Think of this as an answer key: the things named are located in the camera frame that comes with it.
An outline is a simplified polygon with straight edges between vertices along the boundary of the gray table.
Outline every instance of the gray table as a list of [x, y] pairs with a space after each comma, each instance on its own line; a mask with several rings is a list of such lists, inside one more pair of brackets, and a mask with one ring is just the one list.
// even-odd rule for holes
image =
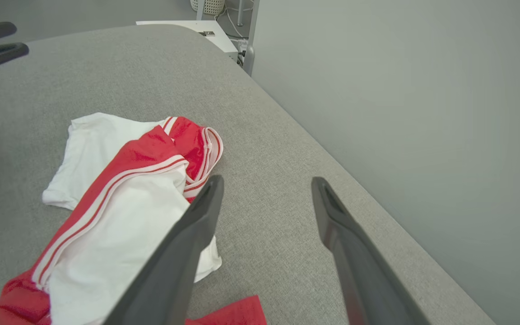
[[225, 152], [217, 226], [222, 267], [198, 282], [189, 317], [258, 294], [271, 324], [347, 322], [310, 180], [326, 177], [434, 324], [492, 324], [395, 220], [212, 43], [183, 27], [106, 29], [29, 43], [0, 66], [0, 289], [27, 270], [69, 211], [41, 193], [70, 120], [102, 111], [139, 121], [186, 116]]

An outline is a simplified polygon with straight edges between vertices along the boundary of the white stripe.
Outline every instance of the white stripe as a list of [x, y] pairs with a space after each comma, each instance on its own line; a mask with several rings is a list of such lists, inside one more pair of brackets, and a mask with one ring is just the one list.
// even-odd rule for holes
[[220, 137], [218, 132], [216, 132], [216, 130], [214, 130], [213, 128], [207, 128], [207, 129], [208, 129], [208, 132], [211, 132], [211, 133], [215, 134], [216, 138], [218, 139], [218, 141], [216, 141], [216, 139], [213, 140], [218, 145], [218, 148], [214, 148], [214, 144], [212, 144], [212, 148], [215, 149], [215, 150], [218, 150], [218, 154], [215, 157], [214, 165], [212, 165], [212, 167], [209, 168], [211, 170], [216, 165], [218, 160], [220, 160], [220, 157], [222, 157], [223, 142], [222, 142], [222, 138]]
[[174, 123], [176, 122], [178, 118], [177, 117], [172, 117], [172, 119], [170, 120], [170, 123], [168, 123], [166, 125], [166, 128], [163, 129], [163, 131], [167, 134], [167, 135], [170, 135], [170, 131], [172, 130], [172, 125], [174, 125]]
[[168, 117], [166, 117], [165, 120], [161, 121], [161, 122], [159, 123], [159, 126], [163, 127], [164, 125], [166, 125], [166, 122], [167, 122], [167, 120], [169, 120], [169, 119], [171, 119], [171, 116], [168, 116]]
[[203, 188], [204, 188], [204, 187], [198, 187], [198, 188], [195, 189], [195, 190], [186, 191], [186, 192], [184, 192], [184, 197], [185, 197], [185, 198], [196, 197], [196, 195], [198, 195], [198, 193], [200, 193], [200, 191], [201, 191]]
[[[158, 168], [162, 168], [166, 165], [169, 165], [171, 164], [172, 162], [176, 161], [176, 160], [179, 160], [179, 159], [182, 159], [182, 161], [179, 161], [177, 164], [174, 164], [172, 166], [170, 166], [169, 168], [165, 168], [165, 169], [161, 169], [160, 171], [157, 171], [157, 172], [166, 172], [168, 171], [169, 169], [172, 169], [172, 168], [176, 168], [178, 165], [180, 164], [187, 164], [188, 162], [186, 160], [183, 160], [184, 157], [180, 156], [179, 154], [175, 155], [175, 156], [172, 156], [171, 158], [168, 158], [167, 160], [159, 163], [159, 164], [156, 164], [156, 165], [151, 165], [151, 166], [147, 166], [147, 167], [143, 167], [143, 168], [138, 168], [138, 169], [129, 169], [129, 170], [126, 170], [126, 171], [123, 171], [121, 173], [119, 173], [118, 175], [116, 175], [115, 177], [113, 177], [112, 179], [110, 179], [110, 181], [103, 187], [102, 191], [97, 195], [97, 197], [95, 198], [95, 200], [93, 201], [92, 205], [89, 207], [89, 209], [79, 218], [79, 220], [73, 225], [70, 227], [70, 229], [68, 229], [66, 232], [64, 232], [60, 238], [58, 238], [54, 243], [53, 245], [45, 252], [45, 255], [43, 257], [43, 259], [41, 259], [41, 261], [39, 262], [39, 264], [37, 264], [37, 267], [35, 268], [35, 271], [33, 272], [33, 276], [31, 277], [31, 280], [37, 285], [37, 288], [42, 290], [42, 288], [45, 287], [45, 283], [47, 281], [47, 278], [49, 277], [49, 275], [51, 274], [51, 270], [53, 269], [53, 266], [55, 263], [57, 263], [60, 255], [61, 255], [61, 252], [65, 249], [65, 247], [67, 247], [67, 245], [69, 245], [71, 242], [73, 242], [75, 239], [77, 239], [78, 237], [80, 237], [81, 235], [85, 234], [85, 232], [90, 229], [91, 227], [93, 227], [97, 222], [98, 220], [100, 219], [99, 216], [101, 216], [101, 213], [103, 212], [104, 208], [105, 208], [105, 204], [103, 206], [100, 207], [100, 204], [102, 203], [102, 200], [104, 197], [106, 197], [105, 201], [103, 201], [104, 203], [107, 203], [109, 201], [109, 197], [111, 196], [111, 194], [113, 193], [113, 191], [119, 186], [119, 184], [123, 183], [124, 181], [126, 181], [127, 179], [131, 178], [131, 177], [135, 177], [135, 176], [138, 176], [138, 175], [144, 175], [146, 173], [151, 173], [151, 172], [154, 172], [155, 169], [158, 169]], [[110, 189], [110, 187], [116, 183], [116, 181], [118, 179], [120, 179], [120, 177], [128, 174], [128, 173], [134, 173], [133, 175], [128, 175], [124, 178], [122, 178], [117, 185], [114, 185], [112, 188], [111, 188], [111, 191], [110, 193], [108, 193], [108, 189]], [[73, 238], [71, 238], [70, 240], [68, 240], [66, 243], [64, 243], [64, 245], [62, 247], [60, 247], [60, 249], [58, 249], [58, 247], [60, 246], [60, 244], [66, 240], [67, 238], [69, 238], [72, 234], [74, 234], [75, 232], [77, 232], [81, 227], [83, 227], [85, 224], [87, 224], [89, 222], [89, 220], [92, 218], [92, 216], [95, 214], [95, 211], [100, 208], [99, 212], [97, 213], [97, 217], [95, 218], [95, 220], [93, 220], [92, 224], [88, 225], [88, 227], [82, 231], [79, 232], [79, 234], [77, 236], [74, 236]], [[51, 259], [52, 255], [53, 255], [53, 252], [56, 251], [56, 249], [58, 249], [56, 255], [54, 256], [52, 262], [50, 263], [50, 266], [47, 268], [47, 270], [45, 271], [45, 273], [43, 274], [42, 276], [42, 281], [39, 282], [39, 276], [41, 275], [41, 273], [43, 272], [43, 268], [45, 268], [47, 262]]]
[[186, 187], [184, 187], [184, 193], [187, 192], [187, 191], [190, 191], [192, 190], [194, 187], [197, 187], [198, 185], [204, 183], [204, 180], [206, 179], [206, 177], [204, 177], [203, 179], [200, 179], [200, 181], [196, 181], [195, 183], [193, 184], [190, 184], [190, 185], [186, 185]]
[[208, 155], [206, 156], [206, 164], [204, 164], [204, 175], [202, 178], [205, 179], [206, 175], [210, 173], [210, 157], [212, 156], [212, 152], [214, 151], [214, 146], [210, 140], [210, 134], [208, 133], [208, 128], [204, 129], [204, 134], [206, 135], [206, 145], [208, 146]]

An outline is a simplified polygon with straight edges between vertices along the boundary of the gray wall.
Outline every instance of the gray wall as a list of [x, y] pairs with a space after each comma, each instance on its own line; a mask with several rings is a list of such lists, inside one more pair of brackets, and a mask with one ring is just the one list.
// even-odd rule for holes
[[254, 80], [520, 324], [520, 0], [262, 0], [257, 18]]

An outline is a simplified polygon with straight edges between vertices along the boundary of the white fabric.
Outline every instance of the white fabric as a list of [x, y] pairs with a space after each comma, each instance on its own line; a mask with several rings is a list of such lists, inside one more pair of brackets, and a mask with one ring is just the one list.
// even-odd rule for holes
[[104, 113], [72, 120], [64, 162], [43, 191], [43, 203], [75, 209], [91, 183], [126, 142], [139, 139], [164, 121], [136, 122]]
[[[64, 161], [43, 192], [43, 202], [73, 210], [126, 142], [168, 119], [143, 123], [95, 113], [73, 120]], [[54, 324], [84, 325], [107, 315], [188, 208], [185, 186], [186, 165], [182, 165], [158, 175], [133, 177], [114, 191], [101, 221], [61, 253], [51, 272], [47, 289]], [[200, 254], [194, 281], [221, 263], [213, 237]]]
[[185, 182], [186, 165], [180, 165], [133, 177], [114, 190], [100, 222], [62, 252], [51, 273], [54, 325], [83, 325], [108, 315], [188, 208]]

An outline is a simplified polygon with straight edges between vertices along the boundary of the red stripe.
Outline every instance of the red stripe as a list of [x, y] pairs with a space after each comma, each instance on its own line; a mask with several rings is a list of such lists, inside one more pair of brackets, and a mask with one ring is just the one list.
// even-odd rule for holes
[[173, 117], [173, 116], [170, 116], [170, 118], [166, 121], [166, 123], [163, 124], [162, 130], [163, 130], [164, 133], [166, 133], [166, 125], [167, 125], [168, 123], [170, 123], [170, 121], [172, 120], [172, 117]]
[[[174, 162], [172, 162], [171, 164], [165, 166], [165, 167], [161, 167], [161, 168], [158, 168], [158, 169], [155, 169], [153, 171], [150, 171], [150, 173], [152, 172], [157, 172], [157, 171], [160, 171], [162, 169], [165, 169], [165, 168], [169, 168], [171, 167], [173, 164], [176, 164], [180, 161], [185, 161], [184, 158], [182, 159], [179, 159], [179, 160], [176, 160]], [[58, 247], [56, 247], [55, 251], [53, 251], [53, 254], [51, 255], [49, 261], [47, 262], [45, 268], [43, 268], [42, 270], [42, 273], [39, 275], [39, 279], [37, 280], [37, 282], [39, 284], [41, 284], [41, 280], [42, 280], [42, 277], [43, 277], [43, 274], [47, 271], [47, 269], [49, 268], [49, 265], [51, 264], [51, 261], [54, 259], [54, 257], [56, 256], [56, 253], [57, 251], [64, 245], [64, 243], [68, 240], [70, 240], [71, 238], [73, 238], [75, 235], [77, 235], [79, 232], [81, 232], [82, 230], [85, 229], [85, 227], [89, 226], [93, 220], [95, 219], [95, 217], [98, 215], [99, 213], [99, 210], [101, 209], [101, 207], [103, 206], [103, 203], [106, 201], [106, 198], [107, 198], [107, 194], [110, 193], [111, 191], [111, 188], [114, 187], [114, 185], [116, 185], [119, 181], [121, 181], [122, 178], [126, 177], [126, 176], [129, 176], [129, 175], [134, 175], [134, 174], [137, 174], [137, 173], [143, 173], [143, 172], [133, 172], [133, 173], [128, 173], [126, 175], [123, 175], [122, 177], [118, 178], [117, 181], [115, 181], [110, 187], [109, 189], [107, 189], [107, 192], [106, 194], [103, 196], [103, 199], [102, 199], [102, 202], [99, 204], [99, 207], [97, 208], [97, 210], [95, 210], [95, 213], [93, 214], [93, 216], [90, 218], [90, 220], [81, 228], [79, 228], [76, 232], [74, 232], [72, 235], [70, 235], [68, 238], [66, 238]]]

